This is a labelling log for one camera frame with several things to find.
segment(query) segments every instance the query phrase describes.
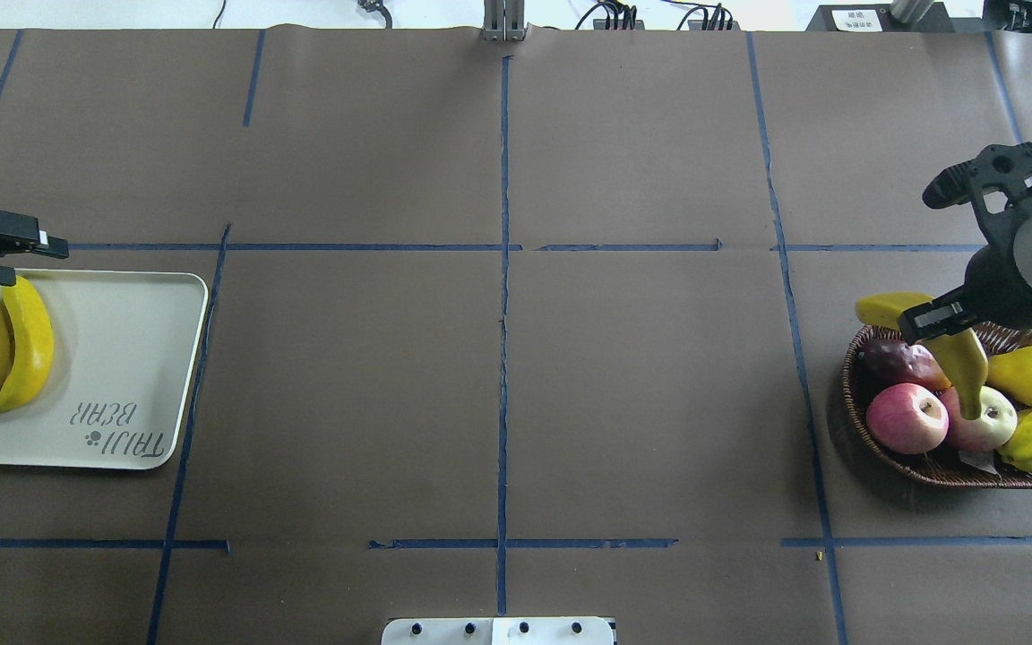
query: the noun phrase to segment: white mounting bracket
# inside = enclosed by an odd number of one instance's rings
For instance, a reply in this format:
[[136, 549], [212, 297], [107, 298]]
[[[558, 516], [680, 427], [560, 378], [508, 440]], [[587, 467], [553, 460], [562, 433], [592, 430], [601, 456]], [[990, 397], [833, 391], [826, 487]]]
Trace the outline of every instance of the white mounting bracket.
[[596, 616], [396, 619], [381, 645], [615, 645], [615, 621]]
[[484, 40], [524, 40], [524, 0], [484, 0]]

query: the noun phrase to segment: rectangular white plate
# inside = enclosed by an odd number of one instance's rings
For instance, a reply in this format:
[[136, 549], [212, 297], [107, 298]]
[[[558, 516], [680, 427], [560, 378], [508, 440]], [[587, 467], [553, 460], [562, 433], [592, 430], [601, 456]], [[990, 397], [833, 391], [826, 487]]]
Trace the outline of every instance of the rectangular white plate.
[[144, 471], [178, 444], [208, 290], [192, 273], [20, 268], [54, 326], [36, 398], [0, 414], [0, 464]]

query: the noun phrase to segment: gray tabletop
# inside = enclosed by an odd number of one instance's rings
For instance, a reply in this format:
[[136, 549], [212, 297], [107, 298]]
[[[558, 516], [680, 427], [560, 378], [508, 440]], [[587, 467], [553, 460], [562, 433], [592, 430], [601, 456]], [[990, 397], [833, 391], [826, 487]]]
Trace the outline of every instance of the gray tabletop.
[[0, 207], [73, 244], [15, 264], [216, 304], [166, 465], [0, 465], [0, 642], [1032, 642], [1032, 491], [827, 431], [856, 299], [982, 243], [922, 188], [1018, 139], [1019, 34], [0, 31]]

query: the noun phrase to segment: pink apple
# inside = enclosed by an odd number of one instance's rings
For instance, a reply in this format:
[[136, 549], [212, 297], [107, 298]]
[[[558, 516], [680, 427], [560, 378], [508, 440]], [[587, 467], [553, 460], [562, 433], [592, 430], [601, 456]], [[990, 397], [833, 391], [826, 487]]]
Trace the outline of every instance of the pink apple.
[[981, 414], [977, 419], [964, 419], [958, 404], [958, 390], [949, 388], [942, 392], [942, 404], [949, 416], [946, 445], [959, 450], [982, 452], [1006, 444], [1017, 429], [1014, 405], [995, 388], [982, 385], [978, 393]]
[[892, 385], [867, 407], [867, 429], [878, 444], [902, 454], [938, 448], [947, 424], [946, 407], [917, 384]]

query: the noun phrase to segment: brown wicker basket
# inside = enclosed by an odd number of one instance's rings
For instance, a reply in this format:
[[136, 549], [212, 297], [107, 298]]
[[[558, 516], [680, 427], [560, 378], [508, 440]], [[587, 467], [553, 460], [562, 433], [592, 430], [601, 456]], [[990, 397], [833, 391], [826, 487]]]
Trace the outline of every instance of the brown wicker basket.
[[[988, 355], [1006, 354], [1021, 347], [1032, 346], [1032, 330], [1017, 331], [985, 322], [974, 327]], [[883, 384], [860, 368], [857, 355], [859, 348], [869, 338], [900, 338], [898, 331], [881, 327], [865, 326], [851, 341], [843, 360], [842, 405], [832, 406], [832, 442], [849, 465], [861, 458], [863, 448], [880, 458], [884, 464], [897, 473], [925, 485], [942, 487], [1032, 487], [1032, 473], [1025, 473], [1012, 465], [1003, 464], [995, 458], [995, 469], [1000, 475], [993, 475], [963, 464], [958, 451], [949, 446], [939, 446], [925, 454], [899, 454], [876, 444], [866, 427], [867, 406]]]

